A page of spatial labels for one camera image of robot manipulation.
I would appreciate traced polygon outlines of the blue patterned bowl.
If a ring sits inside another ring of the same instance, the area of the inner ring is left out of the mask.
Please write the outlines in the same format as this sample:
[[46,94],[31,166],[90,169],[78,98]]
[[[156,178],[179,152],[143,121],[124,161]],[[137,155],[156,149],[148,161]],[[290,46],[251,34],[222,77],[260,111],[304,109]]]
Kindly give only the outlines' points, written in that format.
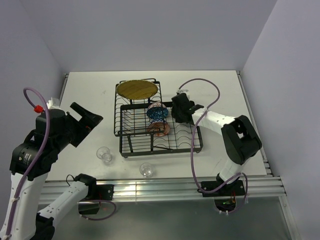
[[169,110],[161,102],[153,102],[146,111],[146,115],[150,119],[151,124],[164,122],[168,114]]

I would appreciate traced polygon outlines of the orange patterned bowl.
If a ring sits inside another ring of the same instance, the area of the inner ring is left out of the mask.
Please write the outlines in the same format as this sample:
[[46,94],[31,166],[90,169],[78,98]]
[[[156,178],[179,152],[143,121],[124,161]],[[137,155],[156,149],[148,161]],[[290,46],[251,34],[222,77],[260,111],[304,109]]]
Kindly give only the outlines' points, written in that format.
[[156,137],[163,137],[169,134],[171,128],[167,122],[153,122],[147,127],[147,132],[153,133]]

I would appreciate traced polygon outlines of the clear glass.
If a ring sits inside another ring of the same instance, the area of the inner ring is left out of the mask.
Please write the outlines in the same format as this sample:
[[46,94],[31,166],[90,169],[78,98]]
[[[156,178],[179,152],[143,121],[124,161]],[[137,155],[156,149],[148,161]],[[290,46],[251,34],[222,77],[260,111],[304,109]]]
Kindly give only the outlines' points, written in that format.
[[152,178],[155,174],[154,166],[151,163],[145,162],[140,166],[139,172],[144,178]]
[[96,151],[96,156],[104,164],[109,165],[112,161],[111,151],[108,147],[102,146]]

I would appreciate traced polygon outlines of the yellow woven round plate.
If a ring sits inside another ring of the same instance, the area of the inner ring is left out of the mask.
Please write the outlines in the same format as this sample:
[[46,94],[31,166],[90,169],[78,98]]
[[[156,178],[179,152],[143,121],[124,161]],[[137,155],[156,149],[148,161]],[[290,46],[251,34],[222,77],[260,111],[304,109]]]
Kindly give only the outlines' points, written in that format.
[[148,99],[157,92],[156,84],[143,79],[124,81],[116,87],[116,93],[129,100]]

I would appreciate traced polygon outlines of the clear glass front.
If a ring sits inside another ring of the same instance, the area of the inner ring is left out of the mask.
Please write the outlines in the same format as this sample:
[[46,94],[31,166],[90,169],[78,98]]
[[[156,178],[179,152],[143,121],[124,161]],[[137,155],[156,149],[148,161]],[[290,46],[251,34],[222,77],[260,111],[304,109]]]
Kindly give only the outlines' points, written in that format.
[[139,172],[144,178],[152,178],[155,174],[154,166],[151,163],[145,162],[140,166]]

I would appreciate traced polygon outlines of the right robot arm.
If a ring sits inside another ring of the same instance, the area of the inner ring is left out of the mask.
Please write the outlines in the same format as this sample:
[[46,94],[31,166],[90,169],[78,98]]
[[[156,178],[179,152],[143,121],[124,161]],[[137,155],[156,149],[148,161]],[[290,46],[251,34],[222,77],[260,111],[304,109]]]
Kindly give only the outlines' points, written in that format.
[[247,160],[262,148],[251,121],[245,115],[234,117],[210,111],[189,100],[186,93],[178,93],[171,100],[171,113],[176,122],[192,124],[195,128],[200,126],[222,136],[228,159],[216,176],[216,189],[222,195],[229,194]]

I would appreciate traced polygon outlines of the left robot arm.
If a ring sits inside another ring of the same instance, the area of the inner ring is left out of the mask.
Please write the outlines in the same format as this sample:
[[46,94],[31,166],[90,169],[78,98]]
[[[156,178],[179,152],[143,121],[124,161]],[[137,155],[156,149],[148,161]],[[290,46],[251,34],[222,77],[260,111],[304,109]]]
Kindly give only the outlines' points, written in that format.
[[103,120],[76,102],[70,107],[81,116],[80,120],[60,108],[34,108],[39,113],[35,129],[12,152],[11,193],[0,231],[2,240],[50,240],[75,204],[96,197],[96,178],[80,173],[58,199],[38,210],[43,185],[58,155],[68,145],[77,147]]

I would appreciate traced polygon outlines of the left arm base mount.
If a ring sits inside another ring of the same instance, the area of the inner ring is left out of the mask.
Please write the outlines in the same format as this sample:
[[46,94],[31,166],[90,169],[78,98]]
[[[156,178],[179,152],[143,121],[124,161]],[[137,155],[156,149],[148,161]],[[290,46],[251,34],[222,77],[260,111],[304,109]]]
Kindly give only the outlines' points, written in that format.
[[97,215],[102,214],[104,211],[106,213],[111,213],[114,207],[111,203],[113,200],[114,185],[98,184],[94,193],[90,196],[86,196],[78,203],[78,212],[80,215]]

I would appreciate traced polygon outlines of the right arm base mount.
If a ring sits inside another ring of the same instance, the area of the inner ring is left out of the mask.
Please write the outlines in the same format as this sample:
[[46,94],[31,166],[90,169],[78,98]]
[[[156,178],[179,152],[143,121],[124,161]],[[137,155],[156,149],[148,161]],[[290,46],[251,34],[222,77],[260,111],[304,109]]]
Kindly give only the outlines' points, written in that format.
[[[218,186],[221,185],[219,181],[202,181],[200,183],[201,188],[205,191],[212,191]],[[246,193],[243,181],[238,179],[230,184],[226,184],[217,191],[213,193],[203,193],[199,189],[197,190],[198,193],[201,193],[203,197],[236,197],[236,196],[244,196]]]

